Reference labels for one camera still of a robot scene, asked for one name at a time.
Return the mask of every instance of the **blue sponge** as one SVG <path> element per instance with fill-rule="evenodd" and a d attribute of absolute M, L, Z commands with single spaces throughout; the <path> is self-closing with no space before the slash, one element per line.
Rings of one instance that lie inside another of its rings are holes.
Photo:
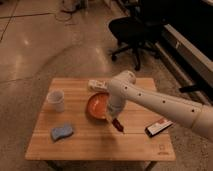
<path fill-rule="evenodd" d="M 53 128 L 51 130 L 51 137 L 53 141 L 57 141 L 61 138 L 69 137 L 73 133 L 72 126 L 70 124 L 64 124 L 63 126 Z"/>

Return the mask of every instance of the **concrete floor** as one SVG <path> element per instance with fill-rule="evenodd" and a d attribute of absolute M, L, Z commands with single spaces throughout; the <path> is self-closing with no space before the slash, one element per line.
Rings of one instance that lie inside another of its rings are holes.
<path fill-rule="evenodd" d="M 0 6 L 0 17 L 54 13 L 60 0 L 8 0 Z M 51 170 L 46 163 L 26 161 L 24 155 L 37 114 L 53 77 L 111 77 L 133 70 L 131 53 L 113 63 L 110 50 L 116 40 L 109 32 L 110 20 L 122 16 L 100 0 L 91 0 L 68 22 L 55 15 L 0 19 L 0 171 Z M 141 52 L 138 77 L 153 77 L 158 91 L 188 98 L 178 92 L 179 84 L 161 60 Z M 177 160 L 159 162 L 153 170 L 211 170 L 213 146 L 191 131 L 174 125 L 170 129 Z M 62 162 L 65 170 L 143 170 L 142 162 Z"/>

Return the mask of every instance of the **white cup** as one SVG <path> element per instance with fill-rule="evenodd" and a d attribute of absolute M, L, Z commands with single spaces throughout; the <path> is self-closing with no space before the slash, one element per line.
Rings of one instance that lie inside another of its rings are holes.
<path fill-rule="evenodd" d="M 64 92 L 60 90 L 54 90 L 47 94 L 47 102 L 52 105 L 52 107 L 57 112 L 64 111 Z"/>

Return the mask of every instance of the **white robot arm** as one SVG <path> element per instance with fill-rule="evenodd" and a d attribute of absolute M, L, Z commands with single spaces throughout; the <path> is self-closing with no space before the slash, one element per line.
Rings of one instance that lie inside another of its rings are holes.
<path fill-rule="evenodd" d="M 132 72 L 124 71 L 107 83 L 110 96 L 106 118 L 109 122 L 118 117 L 126 100 L 130 100 L 213 141 L 213 107 L 138 88 L 135 81 Z"/>

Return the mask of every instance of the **wooden table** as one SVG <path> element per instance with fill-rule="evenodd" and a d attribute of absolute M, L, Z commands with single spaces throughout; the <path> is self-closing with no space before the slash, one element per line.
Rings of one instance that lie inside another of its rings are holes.
<path fill-rule="evenodd" d="M 149 138 L 144 129 L 161 116 L 152 111 L 127 102 L 119 116 L 125 134 L 118 132 L 105 121 L 96 121 L 85 114 L 90 96 L 87 89 L 89 79 L 55 78 L 49 90 L 60 89 L 65 94 L 65 111 L 55 112 L 46 101 L 38 116 L 25 158 L 45 160 L 57 169 L 53 160 L 119 160 L 119 161 L 174 161 L 175 154 L 168 131 Z M 139 78 L 137 86 L 156 90 L 153 79 Z M 52 128 L 64 123 L 73 125 L 73 136 L 53 142 Z"/>

